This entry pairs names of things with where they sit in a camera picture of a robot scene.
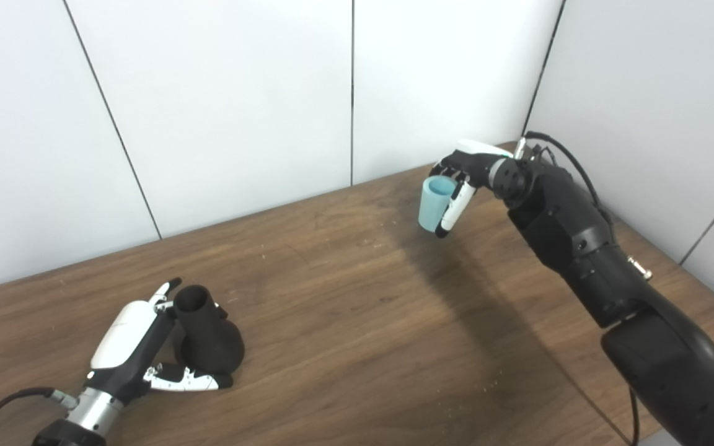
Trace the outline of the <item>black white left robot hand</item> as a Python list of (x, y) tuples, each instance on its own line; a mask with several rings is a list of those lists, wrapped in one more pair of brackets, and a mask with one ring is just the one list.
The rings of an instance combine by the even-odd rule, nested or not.
[(151, 390), (186, 393), (234, 385), (232, 373), (191, 367), (180, 352), (176, 352), (176, 362), (156, 362), (178, 321), (175, 302), (168, 295), (181, 284), (181, 278), (173, 278), (148, 300), (132, 301), (122, 308), (97, 346), (83, 387), (127, 406)]

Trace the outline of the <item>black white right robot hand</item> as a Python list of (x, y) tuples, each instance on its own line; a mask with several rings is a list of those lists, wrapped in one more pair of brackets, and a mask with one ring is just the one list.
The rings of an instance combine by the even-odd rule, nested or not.
[(434, 226), (437, 237), (444, 239), (450, 234), (479, 189), (493, 189), (490, 178), (493, 168), (510, 158), (512, 153), (500, 147), (473, 139), (460, 139), (451, 154), (434, 164), (429, 178), (442, 177), (456, 181), (453, 192), (449, 194), (448, 204)]

